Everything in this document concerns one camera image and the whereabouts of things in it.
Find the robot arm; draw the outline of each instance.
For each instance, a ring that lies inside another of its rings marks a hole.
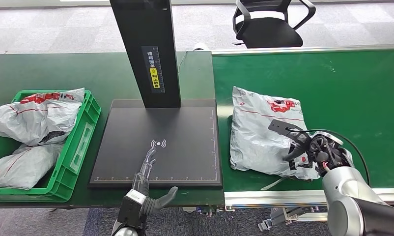
[[[340,139],[322,131],[310,136],[279,120],[273,120],[268,129],[294,141],[294,151],[283,160],[293,161],[306,152],[309,162],[317,163],[333,236],[394,236],[394,207],[383,202],[368,186],[354,168],[351,153],[341,147]]]
[[[123,197],[112,236],[145,236],[147,216],[157,213],[175,198],[178,187],[172,187],[159,199],[148,196],[148,178],[152,164],[155,163],[155,159],[152,159],[154,153],[155,147],[152,147],[146,154],[141,169],[135,174],[132,189]]]

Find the office chair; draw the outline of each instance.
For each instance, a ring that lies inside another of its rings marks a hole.
[[[295,31],[315,14],[315,6],[308,0],[300,2],[309,9],[307,16],[294,28],[288,24],[288,6],[291,0],[236,0],[233,30],[236,39],[242,40],[247,48],[301,47],[303,40]],[[275,11],[284,15],[284,20],[265,17],[252,19],[250,12]],[[236,18],[243,15],[243,21]]]

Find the plastic mailer bag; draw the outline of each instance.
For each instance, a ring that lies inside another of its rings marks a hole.
[[[233,169],[252,169],[281,177],[317,179],[313,168],[298,167],[308,163],[305,153],[295,158],[295,170],[282,158],[290,152],[291,140],[268,129],[273,119],[306,129],[300,101],[271,97],[233,87],[233,122],[230,138],[230,163]]]
[[[28,146],[59,144],[76,124],[84,88],[38,93],[0,107],[0,136]]]
[[[0,159],[0,186],[31,189],[55,165],[64,144],[21,145]]]

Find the black scanning platform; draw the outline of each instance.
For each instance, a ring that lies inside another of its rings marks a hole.
[[[114,100],[89,187],[131,187],[152,146],[151,188],[222,186],[216,101],[196,99],[182,100],[181,108]]]

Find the crate handle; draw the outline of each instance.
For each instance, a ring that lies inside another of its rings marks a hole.
[[[73,171],[76,174],[78,174],[80,170],[80,166],[81,166],[80,160],[82,159],[82,157],[85,155],[85,152],[87,151],[87,143],[90,138],[92,130],[93,130],[93,125],[86,123],[82,134],[82,138],[79,142],[76,153],[74,154],[73,160],[71,161],[70,164],[70,167],[73,169]]]

